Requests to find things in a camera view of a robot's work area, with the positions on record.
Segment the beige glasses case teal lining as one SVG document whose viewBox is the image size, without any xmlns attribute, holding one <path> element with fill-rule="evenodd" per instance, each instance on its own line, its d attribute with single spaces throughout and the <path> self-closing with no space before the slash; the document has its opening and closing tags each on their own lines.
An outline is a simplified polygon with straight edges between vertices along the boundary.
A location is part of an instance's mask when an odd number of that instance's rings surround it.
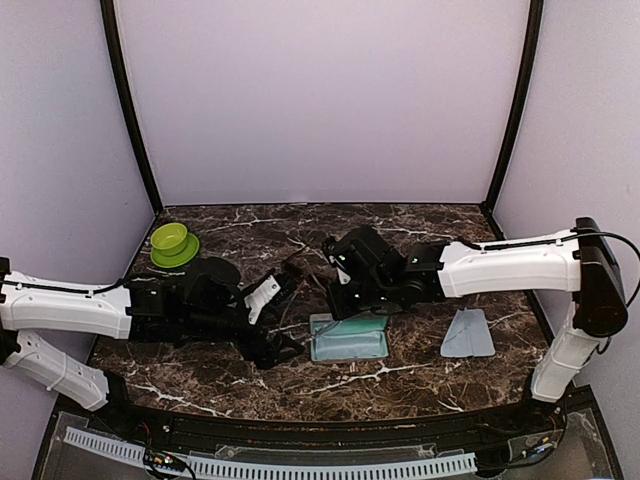
<svg viewBox="0 0 640 480">
<path fill-rule="evenodd" d="M 384 359 L 389 355 L 388 317 L 370 313 L 346 320 L 331 314 L 310 316 L 310 358 L 315 363 Z"/>
</svg>

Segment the pink transparent sunglasses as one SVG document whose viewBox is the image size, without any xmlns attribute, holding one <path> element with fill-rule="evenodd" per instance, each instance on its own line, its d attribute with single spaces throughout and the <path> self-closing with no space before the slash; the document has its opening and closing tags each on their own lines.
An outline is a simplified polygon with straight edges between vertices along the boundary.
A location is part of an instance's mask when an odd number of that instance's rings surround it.
<svg viewBox="0 0 640 480">
<path fill-rule="evenodd" d="M 320 281 L 318 275 L 311 268 L 308 269 L 307 274 L 303 277 L 302 280 L 298 282 L 294 291 L 288 296 L 285 303 L 285 307 L 279 317 L 279 320 L 276 326 L 269 330 L 269 336 L 271 338 L 274 338 L 277 334 L 283 332 L 283 324 L 285 323 L 285 319 L 287 318 L 289 310 L 291 309 L 293 303 L 295 302 L 296 297 L 306 287 L 311 289 L 316 287 L 319 290 L 325 289 L 325 285 Z"/>
</svg>

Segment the light blue cleaning cloth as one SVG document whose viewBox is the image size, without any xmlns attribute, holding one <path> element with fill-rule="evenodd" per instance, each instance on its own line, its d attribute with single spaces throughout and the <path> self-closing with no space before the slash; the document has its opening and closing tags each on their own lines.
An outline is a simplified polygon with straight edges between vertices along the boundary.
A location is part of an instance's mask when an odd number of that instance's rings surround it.
<svg viewBox="0 0 640 480">
<path fill-rule="evenodd" d="M 386 358 L 388 347 L 382 331 L 366 331 L 333 335 L 331 332 L 314 339 L 311 358 L 316 362 Z"/>
</svg>

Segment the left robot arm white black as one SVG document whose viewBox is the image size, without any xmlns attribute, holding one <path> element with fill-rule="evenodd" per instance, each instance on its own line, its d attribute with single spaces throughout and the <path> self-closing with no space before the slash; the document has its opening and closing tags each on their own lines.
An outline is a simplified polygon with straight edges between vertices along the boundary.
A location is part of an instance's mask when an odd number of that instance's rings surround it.
<svg viewBox="0 0 640 480">
<path fill-rule="evenodd" d="M 141 415 L 127 403 L 124 380 L 72 358 L 39 331 L 138 343 L 231 342 L 244 360 L 263 370 L 303 353 L 299 342 L 260 323 L 270 305 L 295 290 L 294 278 L 269 271 L 247 288 L 240 281 L 239 270 L 218 257 L 195 259 L 174 279 L 139 275 L 110 286 L 39 280 L 12 270 L 2 258 L 1 365 L 88 411 L 102 409 L 103 421 L 117 434 L 134 435 Z"/>
</svg>

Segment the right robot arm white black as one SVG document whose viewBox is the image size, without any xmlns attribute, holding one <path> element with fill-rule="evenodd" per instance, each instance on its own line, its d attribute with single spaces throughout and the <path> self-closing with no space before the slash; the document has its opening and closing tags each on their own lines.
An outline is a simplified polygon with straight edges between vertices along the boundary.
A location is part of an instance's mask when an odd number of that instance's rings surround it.
<svg viewBox="0 0 640 480">
<path fill-rule="evenodd" d="M 518 240 L 474 243 L 459 239 L 418 243 L 401 254 L 369 225 L 327 237 L 322 252 L 336 269 L 327 302 L 336 320 L 389 304 L 403 310 L 471 294 L 557 290 L 572 303 L 549 351 L 535 367 L 530 396 L 510 413 L 521 434 L 534 432 L 599 345 L 628 322 L 633 296 L 624 293 L 619 263 L 590 217 L 570 230 Z"/>
</svg>

